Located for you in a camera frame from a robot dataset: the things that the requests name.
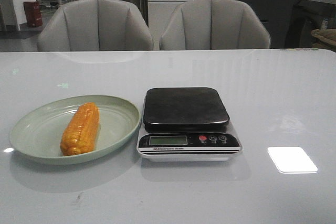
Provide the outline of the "orange corn cob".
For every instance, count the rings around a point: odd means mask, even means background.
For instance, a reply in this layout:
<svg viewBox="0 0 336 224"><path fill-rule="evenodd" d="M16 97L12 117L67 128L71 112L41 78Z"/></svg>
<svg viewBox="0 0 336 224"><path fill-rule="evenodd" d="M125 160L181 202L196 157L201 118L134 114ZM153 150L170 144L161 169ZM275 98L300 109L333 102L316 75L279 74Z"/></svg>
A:
<svg viewBox="0 0 336 224"><path fill-rule="evenodd" d="M65 156L92 152L99 128L99 109L93 102L81 105L65 128L60 149Z"/></svg>

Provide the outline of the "electronic kitchen scale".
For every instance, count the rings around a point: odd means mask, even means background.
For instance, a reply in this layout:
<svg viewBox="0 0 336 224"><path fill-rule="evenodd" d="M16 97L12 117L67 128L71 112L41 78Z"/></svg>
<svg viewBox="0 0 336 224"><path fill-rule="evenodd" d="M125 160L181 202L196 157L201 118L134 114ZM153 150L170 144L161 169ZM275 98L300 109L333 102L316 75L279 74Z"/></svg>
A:
<svg viewBox="0 0 336 224"><path fill-rule="evenodd" d="M218 92L209 87L146 92L137 151L157 162L226 161L243 150Z"/></svg>

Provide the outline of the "light green plate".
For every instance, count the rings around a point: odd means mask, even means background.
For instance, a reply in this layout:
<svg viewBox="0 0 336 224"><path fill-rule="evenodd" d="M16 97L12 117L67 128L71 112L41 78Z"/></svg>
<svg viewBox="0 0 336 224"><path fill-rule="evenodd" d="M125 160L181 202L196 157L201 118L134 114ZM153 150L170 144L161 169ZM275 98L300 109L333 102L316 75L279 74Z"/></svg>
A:
<svg viewBox="0 0 336 224"><path fill-rule="evenodd" d="M92 152L64 156L59 147L62 134L78 107L94 102L100 120ZM141 116L131 102L107 95L83 95L45 104L21 118L9 135L12 147L42 164L72 165L103 157L124 145L139 131Z"/></svg>

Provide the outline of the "black glossy appliance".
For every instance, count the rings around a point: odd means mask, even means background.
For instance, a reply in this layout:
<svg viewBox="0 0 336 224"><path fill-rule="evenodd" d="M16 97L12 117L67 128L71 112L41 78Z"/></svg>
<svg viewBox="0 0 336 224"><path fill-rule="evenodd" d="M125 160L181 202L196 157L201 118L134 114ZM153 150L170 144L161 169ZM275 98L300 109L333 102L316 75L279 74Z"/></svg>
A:
<svg viewBox="0 0 336 224"><path fill-rule="evenodd" d="M297 0L293 5L285 48L309 48L315 29L335 28L335 0Z"/></svg>

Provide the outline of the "red trash bin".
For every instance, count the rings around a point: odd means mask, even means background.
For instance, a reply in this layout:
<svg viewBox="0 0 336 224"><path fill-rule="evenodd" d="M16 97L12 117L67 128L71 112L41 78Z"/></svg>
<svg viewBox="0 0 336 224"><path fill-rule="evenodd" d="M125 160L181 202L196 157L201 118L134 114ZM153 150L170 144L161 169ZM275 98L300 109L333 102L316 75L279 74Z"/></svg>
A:
<svg viewBox="0 0 336 224"><path fill-rule="evenodd" d="M25 1L24 11L28 27L39 27L43 25L39 3L37 1Z"/></svg>

